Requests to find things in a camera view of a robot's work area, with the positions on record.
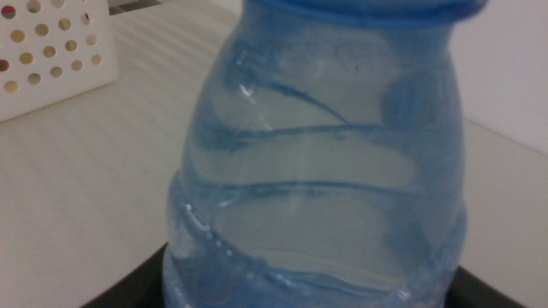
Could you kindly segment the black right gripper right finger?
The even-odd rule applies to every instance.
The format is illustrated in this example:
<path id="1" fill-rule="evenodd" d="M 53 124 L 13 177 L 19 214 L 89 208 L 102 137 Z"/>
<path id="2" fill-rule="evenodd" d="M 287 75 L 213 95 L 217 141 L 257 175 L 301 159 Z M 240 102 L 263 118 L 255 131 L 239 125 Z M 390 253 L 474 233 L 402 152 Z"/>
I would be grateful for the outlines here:
<path id="1" fill-rule="evenodd" d="M 445 295 L 445 308 L 526 308 L 489 286 L 463 267 L 455 273 Z"/>

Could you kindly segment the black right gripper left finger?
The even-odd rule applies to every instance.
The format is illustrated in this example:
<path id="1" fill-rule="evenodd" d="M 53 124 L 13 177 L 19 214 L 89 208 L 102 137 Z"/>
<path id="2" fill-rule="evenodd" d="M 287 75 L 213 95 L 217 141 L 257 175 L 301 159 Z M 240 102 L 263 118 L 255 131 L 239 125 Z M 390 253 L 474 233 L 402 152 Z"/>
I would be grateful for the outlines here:
<path id="1" fill-rule="evenodd" d="M 162 262 L 166 246 L 82 308 L 164 308 Z"/>

